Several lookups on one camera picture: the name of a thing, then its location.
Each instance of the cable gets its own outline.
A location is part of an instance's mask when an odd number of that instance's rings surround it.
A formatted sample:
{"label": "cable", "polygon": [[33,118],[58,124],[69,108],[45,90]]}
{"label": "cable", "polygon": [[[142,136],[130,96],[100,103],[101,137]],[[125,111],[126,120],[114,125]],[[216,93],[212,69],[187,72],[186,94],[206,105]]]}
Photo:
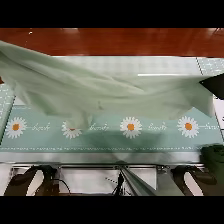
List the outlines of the cable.
{"label": "cable", "polygon": [[70,189],[69,189],[69,187],[68,187],[68,185],[66,184],[66,182],[64,181],[64,180],[61,180],[61,179],[52,179],[52,180],[57,180],[57,181],[61,181],[66,187],[67,187],[67,189],[68,189],[68,192],[69,192],[69,196],[71,195],[71,191],[70,191]]}

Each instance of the flower center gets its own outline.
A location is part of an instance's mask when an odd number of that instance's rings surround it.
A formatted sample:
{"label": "flower center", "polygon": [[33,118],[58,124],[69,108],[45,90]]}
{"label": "flower center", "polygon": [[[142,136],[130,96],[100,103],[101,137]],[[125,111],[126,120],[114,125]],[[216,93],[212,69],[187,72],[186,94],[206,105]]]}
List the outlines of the flower center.
{"label": "flower center", "polygon": [[186,123],[185,128],[190,131],[192,129],[192,125],[190,123]]}
{"label": "flower center", "polygon": [[18,131],[18,130],[19,130],[19,124],[14,124],[14,125],[12,126],[12,130],[13,130],[13,131]]}
{"label": "flower center", "polygon": [[133,124],[128,124],[128,130],[129,131],[134,131],[135,126]]}

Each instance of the green cloth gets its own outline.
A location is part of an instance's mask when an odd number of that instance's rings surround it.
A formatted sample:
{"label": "green cloth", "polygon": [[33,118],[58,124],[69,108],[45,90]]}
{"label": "green cloth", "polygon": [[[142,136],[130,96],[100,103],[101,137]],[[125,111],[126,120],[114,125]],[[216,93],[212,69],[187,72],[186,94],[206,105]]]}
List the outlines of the green cloth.
{"label": "green cloth", "polygon": [[0,41],[0,76],[25,104],[86,129],[96,114],[177,119],[192,107],[212,116],[209,76],[107,76]]}

